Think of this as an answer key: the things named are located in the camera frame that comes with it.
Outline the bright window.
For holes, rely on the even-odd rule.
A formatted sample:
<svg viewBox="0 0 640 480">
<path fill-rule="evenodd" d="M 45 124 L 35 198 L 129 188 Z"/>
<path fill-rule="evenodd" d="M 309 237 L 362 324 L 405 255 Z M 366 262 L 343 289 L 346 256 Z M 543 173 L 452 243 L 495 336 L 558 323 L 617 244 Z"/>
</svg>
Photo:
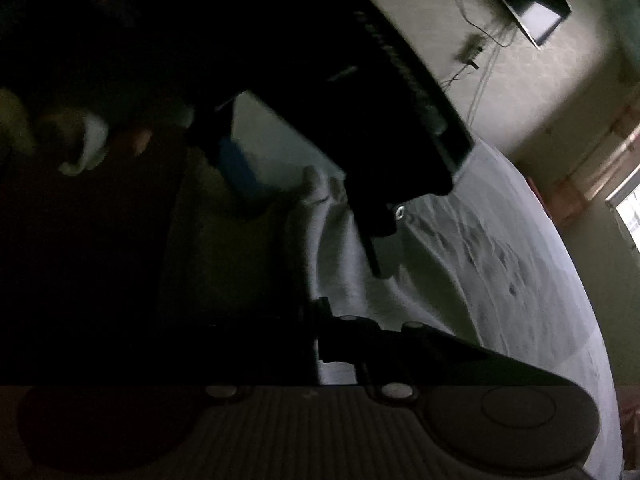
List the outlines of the bright window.
<svg viewBox="0 0 640 480">
<path fill-rule="evenodd" d="M 639 257 L 639 186 L 640 168 L 636 167 L 605 200 L 636 258 Z"/>
</svg>

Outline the patterned grey bed sheet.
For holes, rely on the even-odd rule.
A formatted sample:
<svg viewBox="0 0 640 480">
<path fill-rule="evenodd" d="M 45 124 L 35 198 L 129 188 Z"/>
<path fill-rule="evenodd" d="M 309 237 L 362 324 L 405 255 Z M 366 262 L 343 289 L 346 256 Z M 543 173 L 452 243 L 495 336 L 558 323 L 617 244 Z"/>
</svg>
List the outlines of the patterned grey bed sheet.
<svg viewBox="0 0 640 480">
<path fill-rule="evenodd" d="M 249 94 L 236 101 L 233 135 L 262 182 L 300 199 L 312 296 L 392 330 L 419 321 L 576 382 L 600 413 L 587 471 L 620 476 L 617 399 L 596 315 L 558 231 L 503 154 L 477 141 L 454 192 L 408 203 L 405 255 L 382 281 L 332 162 Z"/>
</svg>

